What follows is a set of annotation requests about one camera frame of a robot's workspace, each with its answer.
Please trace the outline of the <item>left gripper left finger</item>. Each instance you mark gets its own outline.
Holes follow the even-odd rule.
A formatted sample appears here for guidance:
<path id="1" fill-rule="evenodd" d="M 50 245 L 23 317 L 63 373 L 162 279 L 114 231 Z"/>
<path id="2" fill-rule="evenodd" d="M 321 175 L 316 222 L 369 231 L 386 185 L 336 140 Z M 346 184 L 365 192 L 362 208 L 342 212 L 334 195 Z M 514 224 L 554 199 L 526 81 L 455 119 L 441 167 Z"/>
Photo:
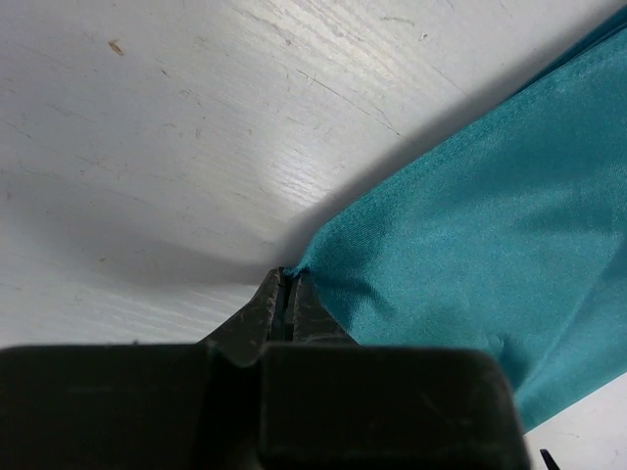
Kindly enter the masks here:
<path id="1" fill-rule="evenodd" d="M 2 467 L 199 467 L 211 434 L 244 427 L 258 411 L 258 359 L 284 292 L 275 268 L 196 343 L 3 349 Z"/>

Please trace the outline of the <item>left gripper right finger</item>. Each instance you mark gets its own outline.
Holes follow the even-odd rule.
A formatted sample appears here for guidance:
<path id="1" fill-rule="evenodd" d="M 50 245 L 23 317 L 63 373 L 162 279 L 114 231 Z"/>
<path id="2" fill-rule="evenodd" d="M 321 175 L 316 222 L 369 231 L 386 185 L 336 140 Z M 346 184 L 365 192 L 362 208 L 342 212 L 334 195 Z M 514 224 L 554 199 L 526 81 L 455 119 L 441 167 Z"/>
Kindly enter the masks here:
<path id="1" fill-rule="evenodd" d="M 527 469 L 507 379 L 468 349 L 366 347 L 291 284 L 283 341 L 259 359 L 265 469 Z"/>

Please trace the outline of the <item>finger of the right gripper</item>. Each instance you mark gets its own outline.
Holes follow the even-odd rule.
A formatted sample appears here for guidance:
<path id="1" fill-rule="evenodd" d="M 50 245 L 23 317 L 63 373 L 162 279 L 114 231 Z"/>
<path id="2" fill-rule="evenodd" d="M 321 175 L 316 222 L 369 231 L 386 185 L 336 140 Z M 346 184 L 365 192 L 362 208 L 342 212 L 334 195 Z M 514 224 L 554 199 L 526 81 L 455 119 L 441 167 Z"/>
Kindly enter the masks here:
<path id="1" fill-rule="evenodd" d="M 540 454 L 548 470 L 560 470 L 559 465 L 546 448 L 541 448 Z"/>

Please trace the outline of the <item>teal cloth napkin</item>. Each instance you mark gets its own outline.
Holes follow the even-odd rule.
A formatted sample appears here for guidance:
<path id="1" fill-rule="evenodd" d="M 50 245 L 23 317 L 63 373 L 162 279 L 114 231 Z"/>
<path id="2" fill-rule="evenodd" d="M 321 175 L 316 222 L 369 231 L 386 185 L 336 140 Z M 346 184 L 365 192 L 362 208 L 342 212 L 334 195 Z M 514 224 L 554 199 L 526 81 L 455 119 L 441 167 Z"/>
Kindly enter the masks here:
<path id="1" fill-rule="evenodd" d="M 327 221 L 308 274 L 359 343 L 471 348 L 532 430 L 626 370 L 626 14 Z"/>

